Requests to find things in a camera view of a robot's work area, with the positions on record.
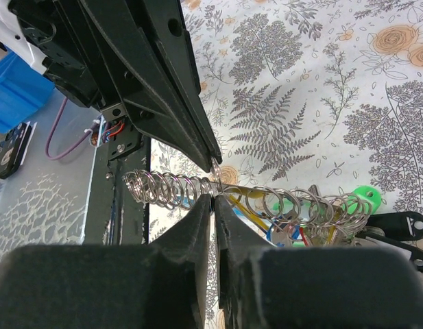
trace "bolt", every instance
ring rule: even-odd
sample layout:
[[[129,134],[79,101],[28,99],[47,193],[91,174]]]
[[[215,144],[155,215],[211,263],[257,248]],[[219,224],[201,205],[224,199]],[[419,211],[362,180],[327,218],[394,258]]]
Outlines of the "bolt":
[[[124,149],[125,149],[124,144],[121,144],[121,145],[118,145],[117,146],[118,153],[123,153]]]

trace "blue plastic bin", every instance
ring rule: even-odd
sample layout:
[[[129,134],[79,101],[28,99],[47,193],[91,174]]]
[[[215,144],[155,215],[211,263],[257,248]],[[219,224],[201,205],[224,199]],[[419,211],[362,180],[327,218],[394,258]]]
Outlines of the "blue plastic bin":
[[[15,53],[0,60],[0,132],[6,133],[47,103],[54,84]]]

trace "black electronic device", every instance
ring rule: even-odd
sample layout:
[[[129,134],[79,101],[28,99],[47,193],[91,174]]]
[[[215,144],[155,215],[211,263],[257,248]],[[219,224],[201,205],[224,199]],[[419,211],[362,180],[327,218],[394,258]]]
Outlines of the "black electronic device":
[[[10,130],[0,143],[0,179],[6,179],[18,170],[27,147],[32,127],[26,123]]]

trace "tablecloth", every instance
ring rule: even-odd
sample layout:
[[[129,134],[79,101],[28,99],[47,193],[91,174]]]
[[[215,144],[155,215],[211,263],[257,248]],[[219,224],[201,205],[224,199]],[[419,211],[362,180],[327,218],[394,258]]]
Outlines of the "tablecloth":
[[[372,185],[379,212],[423,214],[423,1],[186,0],[182,10],[226,182],[317,184],[324,195]],[[208,175],[159,142],[152,169]],[[152,239],[182,218],[150,213]],[[223,328],[213,244],[206,327]]]

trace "green tag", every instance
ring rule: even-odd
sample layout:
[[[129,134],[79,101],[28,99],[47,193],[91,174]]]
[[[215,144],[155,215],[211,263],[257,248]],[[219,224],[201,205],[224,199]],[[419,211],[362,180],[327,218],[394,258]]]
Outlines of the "green tag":
[[[353,194],[357,195],[360,199],[368,201],[372,206],[371,213],[374,214],[378,207],[380,207],[380,204],[382,203],[382,196],[380,195],[380,192],[377,191],[372,186],[360,186],[356,188],[353,192]],[[356,199],[355,197],[348,197],[348,200]],[[364,204],[365,211],[368,211],[368,205]],[[348,206],[348,214],[352,214],[357,208],[357,204],[354,202],[350,202]]]

